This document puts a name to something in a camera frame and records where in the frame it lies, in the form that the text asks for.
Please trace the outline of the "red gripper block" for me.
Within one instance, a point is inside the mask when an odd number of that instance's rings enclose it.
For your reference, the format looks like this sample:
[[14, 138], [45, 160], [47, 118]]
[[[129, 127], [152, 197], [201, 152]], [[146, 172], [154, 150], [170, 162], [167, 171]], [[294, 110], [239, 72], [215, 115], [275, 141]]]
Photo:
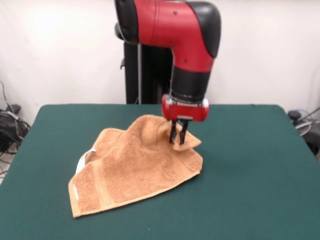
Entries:
[[203, 122], [209, 113], [210, 104], [208, 99], [204, 98], [202, 102], [189, 104], [177, 101], [169, 94], [164, 94], [161, 100], [162, 115], [171, 121], [169, 143], [174, 144], [177, 135], [177, 120], [181, 120], [182, 128], [179, 132], [179, 144], [185, 143], [186, 133], [189, 121]]

